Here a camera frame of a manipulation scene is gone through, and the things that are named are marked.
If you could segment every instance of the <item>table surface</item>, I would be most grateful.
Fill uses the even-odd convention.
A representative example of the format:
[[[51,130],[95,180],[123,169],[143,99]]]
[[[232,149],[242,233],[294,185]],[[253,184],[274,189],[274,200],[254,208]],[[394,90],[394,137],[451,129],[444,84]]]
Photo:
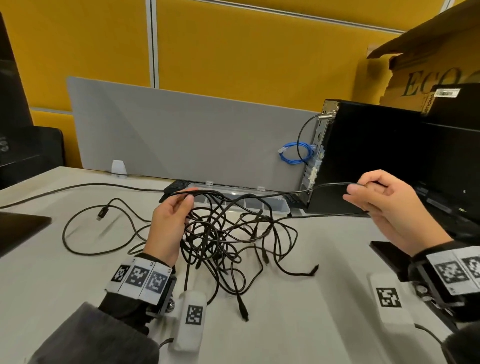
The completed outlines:
[[[162,189],[171,181],[128,177],[59,167],[0,191],[0,206],[42,192],[88,182]],[[0,362],[25,363],[35,349],[84,301],[98,305],[106,282],[125,258],[118,252],[85,257],[62,245],[65,223],[85,207],[124,199],[142,217],[150,219],[162,193],[136,192],[116,187],[89,186],[52,194],[5,211],[53,218],[52,224],[0,259]],[[69,244],[84,252],[107,250],[125,243],[132,228],[122,213],[111,209],[101,221],[97,210],[75,219],[67,230]],[[142,226],[134,220],[137,227]],[[315,277],[290,277],[269,265],[243,295],[250,314],[243,322],[235,297],[220,292],[206,311],[199,355],[178,356],[166,348],[163,363],[444,363],[428,334],[392,337],[382,331],[367,274],[389,268],[368,247],[384,240],[367,218],[330,217],[289,220],[299,231],[296,247],[282,261],[291,271],[310,271]],[[135,239],[130,246],[140,241]],[[246,252],[246,269],[258,269],[253,251]],[[177,297],[183,290],[186,263],[177,263]],[[189,289],[210,295],[215,282],[204,267],[193,271]],[[415,322],[444,339],[449,330],[402,284]],[[171,322],[154,320],[150,336],[169,337]]]

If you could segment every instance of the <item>coiled blue cable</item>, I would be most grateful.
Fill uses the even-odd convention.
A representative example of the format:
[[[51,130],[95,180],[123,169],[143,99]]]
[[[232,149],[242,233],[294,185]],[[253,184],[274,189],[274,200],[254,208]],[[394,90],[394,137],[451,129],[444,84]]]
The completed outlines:
[[[307,161],[313,155],[314,146],[311,146],[310,144],[305,142],[300,142],[298,143],[298,145],[304,147],[308,152],[303,159],[288,159],[286,156],[283,155],[283,152],[285,152],[291,146],[297,146],[297,142],[287,143],[283,147],[281,147],[278,151],[278,154],[280,155],[280,159],[282,159],[282,161],[284,162],[287,162],[288,164],[300,164],[303,162],[307,163]]]

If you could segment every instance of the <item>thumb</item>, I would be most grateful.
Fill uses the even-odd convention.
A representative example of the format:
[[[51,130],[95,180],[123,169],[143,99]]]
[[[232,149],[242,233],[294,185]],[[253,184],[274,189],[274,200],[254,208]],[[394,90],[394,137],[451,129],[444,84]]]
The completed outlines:
[[[384,194],[380,194],[358,184],[349,184],[347,187],[347,192],[350,195],[355,196],[357,200],[368,202],[369,204],[372,204],[381,210],[386,207],[386,203],[388,201],[388,197]]]
[[[193,203],[194,203],[194,199],[191,194],[185,197],[181,202],[177,212],[175,213],[175,216],[184,220],[187,217],[190,210],[193,208]]]

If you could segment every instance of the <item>hand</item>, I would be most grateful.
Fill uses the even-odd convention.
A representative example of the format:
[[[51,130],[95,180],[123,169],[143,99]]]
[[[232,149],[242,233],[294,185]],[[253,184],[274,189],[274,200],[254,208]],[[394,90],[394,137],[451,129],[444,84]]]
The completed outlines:
[[[410,256],[452,240],[415,190],[397,177],[375,170],[363,174],[358,184],[348,185],[343,199],[368,211],[383,235]]]
[[[183,191],[195,191],[187,188]],[[154,211],[144,253],[150,254],[173,267],[180,252],[180,240],[185,230],[185,219],[193,208],[191,194],[175,194]]]

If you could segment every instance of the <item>person's left hand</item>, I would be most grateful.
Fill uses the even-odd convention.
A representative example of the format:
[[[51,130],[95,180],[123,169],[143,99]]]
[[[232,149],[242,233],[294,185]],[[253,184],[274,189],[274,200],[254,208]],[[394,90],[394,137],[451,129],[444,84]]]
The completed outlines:
[[[187,188],[183,191],[194,191]],[[167,198],[154,211],[144,253],[173,267],[180,253],[180,240],[185,230],[185,219],[193,208],[191,194],[176,194]]]

